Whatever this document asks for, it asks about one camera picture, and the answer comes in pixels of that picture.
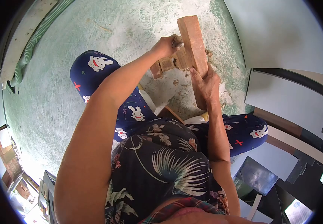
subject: woman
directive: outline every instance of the woman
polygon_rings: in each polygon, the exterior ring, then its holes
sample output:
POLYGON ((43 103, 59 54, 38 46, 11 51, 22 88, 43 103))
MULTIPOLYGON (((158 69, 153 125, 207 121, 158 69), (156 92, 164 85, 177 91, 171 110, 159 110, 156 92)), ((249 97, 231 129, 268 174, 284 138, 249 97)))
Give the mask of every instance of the woman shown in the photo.
POLYGON ((59 223, 249 222, 238 217, 230 152, 261 145, 266 123, 250 114, 223 118, 220 78, 210 65, 205 79, 190 68, 207 124, 157 118, 138 92, 150 66, 178 50, 174 37, 122 67, 97 51, 74 62, 71 80, 87 105, 56 179, 59 223), (120 143, 111 155, 113 138, 120 143))

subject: pipe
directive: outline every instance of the pipe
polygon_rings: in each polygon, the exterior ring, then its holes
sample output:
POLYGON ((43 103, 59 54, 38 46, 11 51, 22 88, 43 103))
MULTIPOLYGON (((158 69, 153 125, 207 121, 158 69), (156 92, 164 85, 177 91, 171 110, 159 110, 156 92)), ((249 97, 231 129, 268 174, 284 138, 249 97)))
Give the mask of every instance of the pipe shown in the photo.
POLYGON ((41 25, 36 30, 35 34, 28 41, 24 56, 20 58, 19 62, 15 67, 15 77, 10 81, 10 85, 14 87, 17 84, 22 82, 22 71, 21 69, 27 65, 32 57, 32 52, 36 46, 36 44, 40 41, 43 34, 47 31, 49 26, 53 23, 53 21, 72 3, 74 0, 62 0, 60 1, 55 8, 47 15, 47 17, 43 20, 41 25))

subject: cartoon print pants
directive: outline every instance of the cartoon print pants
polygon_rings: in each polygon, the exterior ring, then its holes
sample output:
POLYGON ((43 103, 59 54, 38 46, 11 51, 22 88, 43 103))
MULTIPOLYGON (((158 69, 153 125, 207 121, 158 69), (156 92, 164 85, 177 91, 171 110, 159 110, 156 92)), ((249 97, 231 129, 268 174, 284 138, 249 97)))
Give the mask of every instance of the cartoon print pants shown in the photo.
MULTIPOLYGON (((93 92, 102 81, 121 66, 116 60, 98 51, 86 51, 74 61, 70 78, 75 89, 87 104, 93 92)), ((118 109, 114 139, 118 142, 132 136, 145 122, 158 119, 146 104, 136 87, 128 99, 118 109)), ((262 145, 267 138, 267 124, 252 114, 234 116, 223 115, 229 139, 231 156, 239 155, 262 145)), ((207 135, 209 124, 189 124, 199 140, 202 152, 207 156, 207 135)))

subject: floral shirt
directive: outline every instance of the floral shirt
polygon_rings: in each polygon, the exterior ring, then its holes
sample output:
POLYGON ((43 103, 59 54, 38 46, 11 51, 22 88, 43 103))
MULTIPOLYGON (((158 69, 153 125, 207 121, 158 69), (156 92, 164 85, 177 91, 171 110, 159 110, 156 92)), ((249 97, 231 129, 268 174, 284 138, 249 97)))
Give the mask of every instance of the floral shirt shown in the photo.
POLYGON ((167 118, 143 124, 113 151, 105 223, 140 222, 172 197, 191 196, 229 214, 193 132, 167 118))

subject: hand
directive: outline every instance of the hand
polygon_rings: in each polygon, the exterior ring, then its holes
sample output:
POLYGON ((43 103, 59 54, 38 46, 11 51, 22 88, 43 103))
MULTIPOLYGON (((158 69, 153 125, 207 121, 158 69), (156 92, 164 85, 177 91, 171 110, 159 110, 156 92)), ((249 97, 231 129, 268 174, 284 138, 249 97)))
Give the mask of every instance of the hand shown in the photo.
POLYGON ((220 103, 219 100, 219 83, 220 77, 212 69, 211 65, 208 63, 208 74, 204 79, 201 78, 200 74, 194 68, 190 68, 191 78, 193 83, 197 85, 202 96, 204 97, 206 104, 216 104, 220 103))
POLYGON ((160 40, 151 48, 150 52, 157 54, 158 59, 168 57, 174 54, 180 48, 171 47, 174 38, 177 37, 176 34, 171 35, 170 37, 162 37, 160 40))

